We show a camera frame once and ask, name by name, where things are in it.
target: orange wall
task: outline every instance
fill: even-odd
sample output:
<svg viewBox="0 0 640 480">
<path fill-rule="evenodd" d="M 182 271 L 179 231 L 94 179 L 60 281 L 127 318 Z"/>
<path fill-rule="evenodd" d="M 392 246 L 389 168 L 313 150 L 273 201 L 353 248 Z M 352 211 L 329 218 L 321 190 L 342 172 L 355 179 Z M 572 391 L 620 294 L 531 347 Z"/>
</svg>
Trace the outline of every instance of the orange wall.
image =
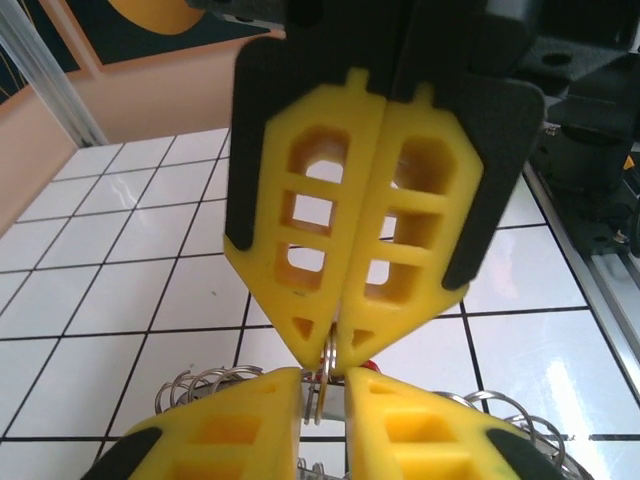
<svg viewBox="0 0 640 480">
<path fill-rule="evenodd" d="M 0 235 L 76 151 L 30 87 L 0 109 Z"/>
</svg>

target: black mechanical part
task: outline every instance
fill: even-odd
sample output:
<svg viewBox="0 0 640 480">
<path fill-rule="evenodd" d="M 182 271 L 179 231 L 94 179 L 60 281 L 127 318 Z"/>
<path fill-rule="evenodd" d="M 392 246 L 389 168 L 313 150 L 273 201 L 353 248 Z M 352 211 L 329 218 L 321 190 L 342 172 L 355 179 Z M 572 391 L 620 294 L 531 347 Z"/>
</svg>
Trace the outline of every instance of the black mechanical part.
<svg viewBox="0 0 640 480">
<path fill-rule="evenodd" d="M 146 428 L 121 438 L 82 480 L 128 480 L 162 436 L 162 430 Z"/>
<path fill-rule="evenodd" d="M 487 437 L 520 480 L 563 480 L 565 478 L 562 472 L 551 464 L 529 440 L 498 428 L 487 431 Z"/>
<path fill-rule="evenodd" d="M 623 181 L 633 145 L 597 132 L 562 127 L 540 135 L 531 163 L 541 176 L 576 250 L 628 253 L 636 197 Z"/>
</svg>

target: tiled floor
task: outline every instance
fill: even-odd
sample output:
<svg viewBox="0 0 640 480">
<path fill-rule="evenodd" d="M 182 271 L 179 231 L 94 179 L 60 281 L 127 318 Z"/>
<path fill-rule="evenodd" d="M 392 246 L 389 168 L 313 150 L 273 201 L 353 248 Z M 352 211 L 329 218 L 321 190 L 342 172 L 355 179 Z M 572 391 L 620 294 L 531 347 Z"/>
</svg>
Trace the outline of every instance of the tiled floor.
<svg viewBox="0 0 640 480">
<path fill-rule="evenodd" d="M 295 364 L 222 255 L 226 137 L 79 151 L 0 240 L 0 479 L 79 478 L 183 370 Z M 637 478 L 638 399 L 524 180 L 464 304 L 375 360 L 425 389 L 502 391 L 597 480 Z M 342 424 L 302 435 L 343 473 Z"/>
</svg>

